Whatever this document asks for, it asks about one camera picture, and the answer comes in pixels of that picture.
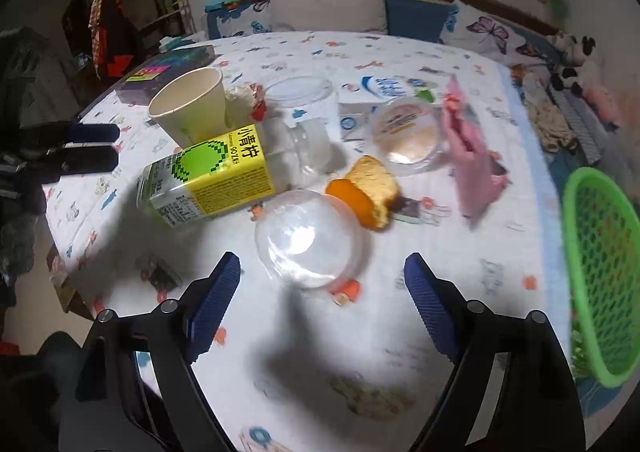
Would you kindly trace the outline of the beige paper cup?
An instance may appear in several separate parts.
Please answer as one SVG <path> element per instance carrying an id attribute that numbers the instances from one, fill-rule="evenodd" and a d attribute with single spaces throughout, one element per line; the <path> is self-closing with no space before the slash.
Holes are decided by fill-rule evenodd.
<path id="1" fill-rule="evenodd" d="M 167 84 L 151 100 L 151 120 L 181 149 L 213 139 L 232 129 L 218 68 L 197 68 Z"/>

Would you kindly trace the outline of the clear plastic dome lid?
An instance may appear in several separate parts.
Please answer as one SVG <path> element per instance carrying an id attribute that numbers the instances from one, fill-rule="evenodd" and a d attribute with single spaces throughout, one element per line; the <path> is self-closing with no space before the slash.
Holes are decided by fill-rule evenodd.
<path id="1" fill-rule="evenodd" d="M 323 290 L 356 276 L 363 228 L 337 198 L 293 190 L 265 204 L 255 245 L 271 279 L 299 290 Z"/>

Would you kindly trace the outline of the yellow green juice carton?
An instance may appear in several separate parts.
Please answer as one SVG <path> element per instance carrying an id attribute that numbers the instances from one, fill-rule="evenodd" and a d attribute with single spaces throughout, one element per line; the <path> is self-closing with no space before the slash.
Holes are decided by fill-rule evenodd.
<path id="1" fill-rule="evenodd" d="M 137 206 L 175 228 L 276 192 L 254 125 L 194 144 L 144 168 Z"/>

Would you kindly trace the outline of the clear round lidded container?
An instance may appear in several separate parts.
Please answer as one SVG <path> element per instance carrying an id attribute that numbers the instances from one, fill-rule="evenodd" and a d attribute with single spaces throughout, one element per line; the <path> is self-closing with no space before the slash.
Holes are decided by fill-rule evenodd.
<path id="1" fill-rule="evenodd" d="M 437 108 L 425 100 L 397 98 L 370 117 L 368 151 L 396 176 L 431 170 L 442 155 L 443 143 Z"/>

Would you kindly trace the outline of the tissue paper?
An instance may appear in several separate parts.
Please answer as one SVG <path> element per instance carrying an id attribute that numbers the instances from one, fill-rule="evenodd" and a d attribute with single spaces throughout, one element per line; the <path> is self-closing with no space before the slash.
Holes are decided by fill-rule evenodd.
<path id="1" fill-rule="evenodd" d="M 267 116 L 265 89 L 258 82 L 230 87 L 224 96 L 227 117 L 234 128 L 260 123 Z"/>

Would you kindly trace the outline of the white blue milk carton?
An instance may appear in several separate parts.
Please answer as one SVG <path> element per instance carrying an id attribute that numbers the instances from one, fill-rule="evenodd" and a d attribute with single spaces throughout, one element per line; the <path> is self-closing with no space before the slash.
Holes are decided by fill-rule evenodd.
<path id="1" fill-rule="evenodd" d="M 437 82 L 399 76 L 362 76 L 336 85 L 338 119 L 343 141 L 360 141 L 366 134 L 369 118 L 375 110 L 397 98 L 427 92 L 427 101 L 435 100 Z"/>

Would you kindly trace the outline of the dark box of coloured pens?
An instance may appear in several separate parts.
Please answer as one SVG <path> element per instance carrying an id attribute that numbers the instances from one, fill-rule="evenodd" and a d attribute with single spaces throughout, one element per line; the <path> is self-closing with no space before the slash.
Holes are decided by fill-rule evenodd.
<path id="1" fill-rule="evenodd" d="M 211 64 L 215 59 L 215 48 L 212 45 L 192 45 L 160 53 L 118 84 L 115 88 L 116 96 L 124 103 L 148 105 L 174 79 Z"/>

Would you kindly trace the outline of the metal shelf rack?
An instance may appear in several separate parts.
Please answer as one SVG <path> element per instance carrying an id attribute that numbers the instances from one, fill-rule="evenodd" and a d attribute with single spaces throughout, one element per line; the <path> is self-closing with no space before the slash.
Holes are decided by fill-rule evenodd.
<path id="1" fill-rule="evenodd" d="M 189 0 L 120 0 L 120 8 L 147 52 L 157 52 L 165 37 L 196 32 Z"/>

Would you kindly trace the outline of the printed white table cloth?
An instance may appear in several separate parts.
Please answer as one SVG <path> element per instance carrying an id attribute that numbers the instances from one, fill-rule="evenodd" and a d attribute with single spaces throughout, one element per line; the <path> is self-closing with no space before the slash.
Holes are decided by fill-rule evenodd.
<path id="1" fill-rule="evenodd" d="M 498 313 L 547 313 L 570 341 L 570 295 L 554 183 L 510 70 L 479 54 L 392 36 L 281 33 L 214 42 L 226 86 L 327 78 L 329 97 L 276 108 L 285 126 L 316 118 L 333 156 L 310 172 L 285 152 L 290 190 L 195 219 L 141 208 L 144 168 L 177 149 L 141 105 L 116 94 L 86 115 L 115 124 L 118 166 L 48 186 L 47 222 L 73 286 L 92 311 L 146 313 L 207 276 L 227 252 L 242 278 L 209 352 L 193 372 L 240 451 L 405 451 L 437 403 L 450 362 L 435 349 L 404 284 L 419 253 L 462 294 Z M 381 231 L 360 227 L 324 195 L 368 142 L 341 137 L 343 98 L 430 92 L 456 80 L 508 185 L 477 224 L 461 213 L 450 164 L 397 178 L 407 203 Z"/>

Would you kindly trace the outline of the butterfly pillow at left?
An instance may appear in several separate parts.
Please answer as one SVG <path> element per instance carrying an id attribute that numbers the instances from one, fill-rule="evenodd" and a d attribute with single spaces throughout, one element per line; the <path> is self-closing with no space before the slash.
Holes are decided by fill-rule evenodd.
<path id="1" fill-rule="evenodd" d="M 205 7 L 209 39 L 242 37 L 273 31 L 270 0 L 243 0 L 235 8 L 224 6 L 221 1 L 213 8 L 210 2 Z"/>

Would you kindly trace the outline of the green plastic mesh basket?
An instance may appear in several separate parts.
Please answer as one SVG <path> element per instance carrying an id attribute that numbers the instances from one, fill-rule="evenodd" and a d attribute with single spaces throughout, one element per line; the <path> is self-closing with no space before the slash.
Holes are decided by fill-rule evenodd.
<path id="1" fill-rule="evenodd" d="M 616 388 L 639 364 L 638 215 L 613 179 L 583 167 L 564 189 L 562 228 L 574 375 Z"/>

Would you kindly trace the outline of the patterned clothes pile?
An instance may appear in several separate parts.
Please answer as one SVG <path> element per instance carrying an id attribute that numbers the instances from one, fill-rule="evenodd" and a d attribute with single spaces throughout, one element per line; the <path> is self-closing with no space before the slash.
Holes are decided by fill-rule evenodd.
<path id="1" fill-rule="evenodd" d="M 524 108 L 544 151 L 556 154 L 559 150 L 575 151 L 577 136 L 559 107 L 551 100 L 544 81 L 524 64 L 511 68 L 514 85 L 520 90 Z"/>

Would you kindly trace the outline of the pink plush toy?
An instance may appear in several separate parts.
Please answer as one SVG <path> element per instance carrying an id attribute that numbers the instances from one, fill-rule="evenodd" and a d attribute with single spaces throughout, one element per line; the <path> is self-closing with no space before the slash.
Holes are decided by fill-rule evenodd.
<path id="1" fill-rule="evenodd" d="M 617 126 L 620 123 L 620 107 L 614 94 L 605 86 L 589 86 L 584 89 L 584 98 L 604 124 Z"/>

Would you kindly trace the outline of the black white plush cow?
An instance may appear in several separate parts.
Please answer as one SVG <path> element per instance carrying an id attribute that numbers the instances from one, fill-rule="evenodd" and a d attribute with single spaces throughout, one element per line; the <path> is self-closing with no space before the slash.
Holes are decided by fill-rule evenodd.
<path id="1" fill-rule="evenodd" d="M 560 62 L 551 74 L 551 87 L 555 91 L 568 90 L 574 96 L 582 97 L 587 87 L 587 73 L 592 67 L 592 56 L 597 42 L 594 38 L 574 35 L 559 30 L 547 40 L 559 53 Z"/>

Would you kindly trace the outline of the butterfly print pillow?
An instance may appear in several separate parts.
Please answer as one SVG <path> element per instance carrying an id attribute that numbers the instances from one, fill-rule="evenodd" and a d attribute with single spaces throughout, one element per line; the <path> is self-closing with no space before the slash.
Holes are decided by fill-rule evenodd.
<path id="1" fill-rule="evenodd" d="M 544 38 L 514 30 L 460 0 L 449 7 L 439 38 L 444 45 L 476 52 L 506 66 L 559 62 L 558 53 Z"/>

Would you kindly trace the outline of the beige cushion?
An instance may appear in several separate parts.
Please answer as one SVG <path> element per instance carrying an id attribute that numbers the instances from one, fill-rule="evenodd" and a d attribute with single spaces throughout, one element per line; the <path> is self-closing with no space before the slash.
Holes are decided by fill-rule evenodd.
<path id="1" fill-rule="evenodd" d="M 274 32 L 387 34 L 385 0 L 270 0 Z"/>

